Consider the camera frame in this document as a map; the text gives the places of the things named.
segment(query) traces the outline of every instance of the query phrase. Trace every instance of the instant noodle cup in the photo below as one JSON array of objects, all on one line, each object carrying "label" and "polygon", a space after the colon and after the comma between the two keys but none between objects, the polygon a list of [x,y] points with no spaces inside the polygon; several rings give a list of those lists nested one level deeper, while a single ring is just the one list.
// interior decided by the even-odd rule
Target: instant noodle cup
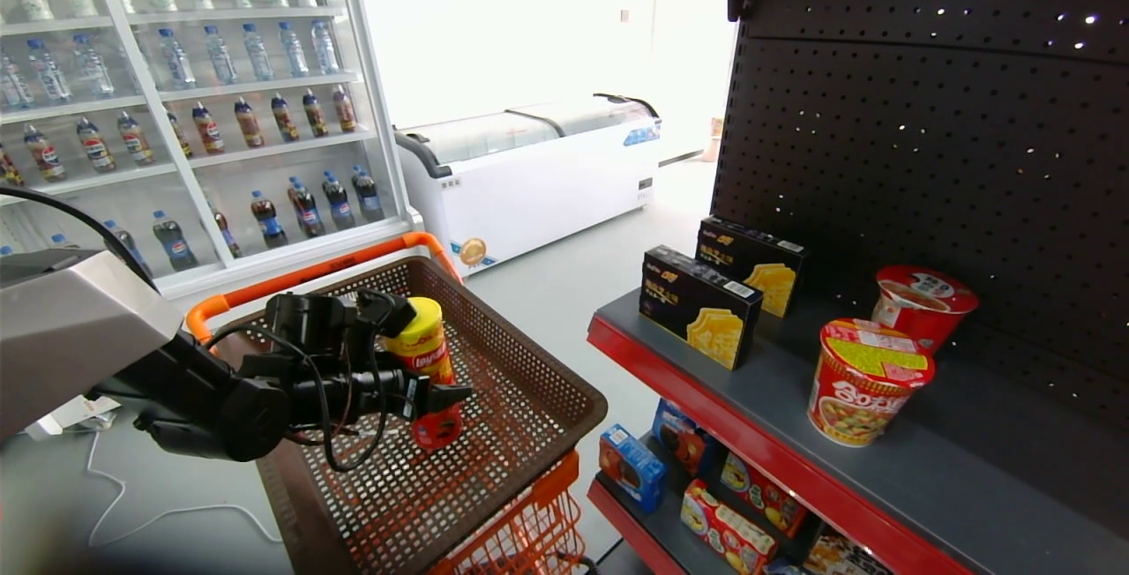
[{"label": "instant noodle cup", "polygon": [[886,267],[877,275],[878,305],[870,319],[910,336],[929,354],[942,347],[964,315],[980,305],[969,287],[924,267]]},{"label": "instant noodle cup", "polygon": [[840,445],[869,445],[913,392],[933,380],[928,350],[905,333],[867,320],[828,323],[820,346],[807,418]]}]

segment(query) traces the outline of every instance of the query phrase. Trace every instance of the shopping basket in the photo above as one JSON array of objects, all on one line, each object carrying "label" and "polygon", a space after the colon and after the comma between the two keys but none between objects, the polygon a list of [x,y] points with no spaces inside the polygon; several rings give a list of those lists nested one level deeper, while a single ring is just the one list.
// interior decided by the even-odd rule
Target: shopping basket
[{"label": "shopping basket", "polygon": [[[295,572],[569,572],[584,554],[568,494],[578,471],[572,447],[603,420],[607,402],[463,287],[435,237],[406,234],[211,297],[190,311],[189,329],[207,339],[208,319],[235,306],[412,246],[427,246],[435,261],[408,256],[317,293],[374,288],[437,300],[456,377],[474,387],[461,411],[463,434],[427,452],[390,419],[378,454],[348,473],[330,470],[320,447],[289,442],[259,460]],[[235,323],[265,325],[262,313]],[[255,333],[237,333],[218,351],[238,365],[265,347]],[[334,438],[341,462],[364,450],[376,422],[362,417],[359,436]]]}]

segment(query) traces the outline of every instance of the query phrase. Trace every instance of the noodle cup lid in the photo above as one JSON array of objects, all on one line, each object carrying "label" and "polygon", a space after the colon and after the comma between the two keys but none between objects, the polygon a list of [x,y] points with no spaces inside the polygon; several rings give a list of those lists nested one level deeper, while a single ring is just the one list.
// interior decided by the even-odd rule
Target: noodle cup lid
[{"label": "noodle cup lid", "polygon": [[933,269],[895,264],[878,271],[878,287],[908,308],[963,315],[980,305],[972,289]]},{"label": "noodle cup lid", "polygon": [[903,332],[869,320],[842,319],[820,331],[820,343],[846,372],[907,390],[933,381],[929,351]]}]

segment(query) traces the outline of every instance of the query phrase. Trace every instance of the snack package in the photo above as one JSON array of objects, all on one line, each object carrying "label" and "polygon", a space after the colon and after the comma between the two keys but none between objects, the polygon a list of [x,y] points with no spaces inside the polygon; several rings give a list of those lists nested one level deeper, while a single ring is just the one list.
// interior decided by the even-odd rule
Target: snack package
[{"label": "snack package", "polygon": [[807,254],[798,244],[710,216],[698,230],[694,258],[762,291],[761,310],[782,317]]},{"label": "snack package", "polygon": [[752,346],[761,297],[667,246],[644,254],[639,312],[728,369]]},{"label": "snack package", "polygon": [[682,523],[725,557],[742,575],[758,575],[776,552],[776,540],[717,502],[706,483],[694,480],[682,498]]},{"label": "snack package", "polygon": [[807,515],[807,509],[789,496],[787,489],[777,487],[772,480],[749,467],[733,452],[729,452],[725,467],[721,468],[721,485],[737,493],[741,499],[763,514],[765,520],[789,538],[795,538]]},{"label": "snack package", "polygon": [[832,530],[816,540],[804,568],[812,575],[893,575],[878,559]]},{"label": "snack package", "polygon": [[666,465],[646,445],[613,425],[599,436],[599,469],[646,513],[658,507]]},{"label": "snack package", "polygon": [[704,471],[702,463],[714,455],[708,452],[720,445],[717,438],[698,427],[693,419],[666,399],[658,400],[650,432],[691,476]]}]

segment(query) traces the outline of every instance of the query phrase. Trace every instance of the display refrigerator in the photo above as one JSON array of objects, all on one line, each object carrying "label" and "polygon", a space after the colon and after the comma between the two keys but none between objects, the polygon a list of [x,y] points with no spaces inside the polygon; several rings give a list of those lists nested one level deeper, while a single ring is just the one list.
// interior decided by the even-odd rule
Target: display refrigerator
[{"label": "display refrigerator", "polygon": [[[0,14],[6,184],[112,226],[178,305],[414,226],[361,0],[0,0]],[[100,244],[0,200],[3,253]]]}]

